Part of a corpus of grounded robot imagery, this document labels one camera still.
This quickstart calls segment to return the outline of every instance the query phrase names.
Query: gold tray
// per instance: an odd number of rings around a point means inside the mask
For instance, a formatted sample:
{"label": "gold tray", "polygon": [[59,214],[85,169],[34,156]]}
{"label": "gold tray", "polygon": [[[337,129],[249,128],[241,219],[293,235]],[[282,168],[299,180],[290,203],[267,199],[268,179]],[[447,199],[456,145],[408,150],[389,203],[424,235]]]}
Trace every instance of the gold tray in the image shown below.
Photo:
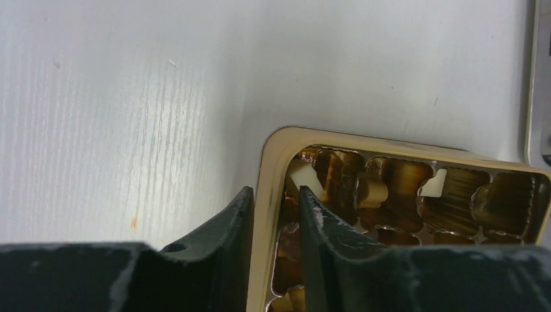
{"label": "gold tray", "polygon": [[[522,196],[528,197],[530,205],[526,210],[526,221],[511,219],[511,211],[507,209],[499,213],[492,213],[491,211],[488,213],[479,210],[476,218],[478,224],[483,224],[486,229],[495,228],[496,231],[492,233],[497,234],[497,237],[507,238],[503,242],[508,243],[538,243],[545,228],[550,211],[550,176],[544,170],[530,168],[520,163],[496,161],[467,151],[450,148],[302,127],[285,127],[273,133],[266,141],[263,149],[254,211],[247,311],[267,311],[268,304],[282,296],[282,294],[276,294],[272,290],[272,276],[276,259],[276,244],[281,229],[281,224],[278,225],[278,222],[279,211],[284,198],[285,177],[290,161],[302,149],[311,146],[326,150],[357,153],[365,160],[367,171],[370,170],[371,166],[370,171],[377,172],[377,175],[382,179],[388,180],[387,183],[390,183],[389,189],[392,188],[391,184],[394,178],[389,177],[392,173],[386,174],[382,171],[381,168],[385,166],[394,168],[394,171],[400,171],[407,167],[406,170],[402,171],[422,172],[421,175],[424,174],[425,176],[423,176],[422,181],[420,180],[421,184],[419,185],[421,187],[438,170],[445,169],[448,172],[447,177],[467,179],[476,184],[476,191],[473,192],[472,198],[468,198],[470,202],[480,201],[481,199],[476,198],[477,194],[482,194],[482,190],[491,192],[492,190],[488,190],[491,185],[505,185],[505,188],[496,187],[497,191],[494,194],[497,194],[498,198],[508,196],[508,200],[512,198],[512,202],[517,203],[518,201],[515,201],[517,191],[522,189]],[[426,209],[430,201],[433,201],[431,207],[441,204],[437,201],[438,198],[420,198],[417,189],[415,189],[415,192],[417,192],[415,194],[415,205],[419,209]],[[446,206],[440,205],[438,207],[443,209]],[[417,236],[409,235],[409,237],[416,237],[419,244],[426,243],[426,236],[423,235],[424,231],[433,231],[429,243],[435,243],[436,232],[439,236],[449,234],[447,231],[435,231],[439,228],[438,224],[442,219],[431,219],[430,209],[426,211],[427,215],[421,221],[422,224],[417,222],[417,227],[414,225],[413,229],[406,229],[405,231],[417,233],[416,231],[419,230],[421,234]],[[510,224],[510,226],[501,228],[500,224]],[[514,235],[509,235],[504,229],[513,229]],[[485,237],[481,234],[482,226],[479,229],[475,226],[467,226],[465,231],[467,234],[460,236],[459,239],[468,240],[467,243],[484,243],[484,239],[487,239],[486,242],[490,243],[502,243],[500,240],[491,239],[488,235]],[[450,239],[450,237],[438,239],[448,244],[462,243],[461,241],[456,242],[454,238]]]}

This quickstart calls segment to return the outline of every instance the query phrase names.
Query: stain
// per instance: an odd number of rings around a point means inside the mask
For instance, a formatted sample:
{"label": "stain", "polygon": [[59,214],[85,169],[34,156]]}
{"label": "stain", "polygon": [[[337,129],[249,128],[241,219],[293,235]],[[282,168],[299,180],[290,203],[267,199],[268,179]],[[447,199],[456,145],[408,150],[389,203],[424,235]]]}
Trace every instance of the stain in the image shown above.
{"label": "stain", "polygon": [[130,228],[131,229],[136,229],[137,225],[138,225],[138,214],[136,213],[134,218],[132,218],[132,222],[130,223]]}

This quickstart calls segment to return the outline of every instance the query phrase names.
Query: gray metal object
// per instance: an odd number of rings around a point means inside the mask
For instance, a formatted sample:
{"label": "gray metal object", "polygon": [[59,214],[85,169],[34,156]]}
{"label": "gray metal object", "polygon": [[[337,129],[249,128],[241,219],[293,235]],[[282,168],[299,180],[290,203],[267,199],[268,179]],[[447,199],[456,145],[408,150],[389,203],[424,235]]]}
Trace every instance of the gray metal object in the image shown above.
{"label": "gray metal object", "polygon": [[530,165],[551,164],[551,0],[536,2],[526,158]]}

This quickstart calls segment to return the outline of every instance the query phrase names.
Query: white surface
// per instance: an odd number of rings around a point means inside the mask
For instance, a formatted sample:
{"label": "white surface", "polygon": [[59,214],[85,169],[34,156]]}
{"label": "white surface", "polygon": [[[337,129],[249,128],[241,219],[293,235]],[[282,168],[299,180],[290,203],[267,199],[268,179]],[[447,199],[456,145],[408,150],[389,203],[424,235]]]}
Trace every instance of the white surface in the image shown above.
{"label": "white surface", "polygon": [[518,161],[525,2],[0,0],[0,242],[160,247],[289,124]]}

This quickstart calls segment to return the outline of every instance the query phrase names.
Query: white table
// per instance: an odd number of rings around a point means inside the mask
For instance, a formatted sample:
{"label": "white table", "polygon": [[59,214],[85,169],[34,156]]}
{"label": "white table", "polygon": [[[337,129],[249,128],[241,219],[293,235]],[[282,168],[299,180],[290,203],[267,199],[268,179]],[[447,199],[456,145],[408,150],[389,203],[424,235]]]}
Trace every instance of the white table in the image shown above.
{"label": "white table", "polygon": [[522,159],[518,0],[0,0],[0,243],[154,247],[304,125]]}

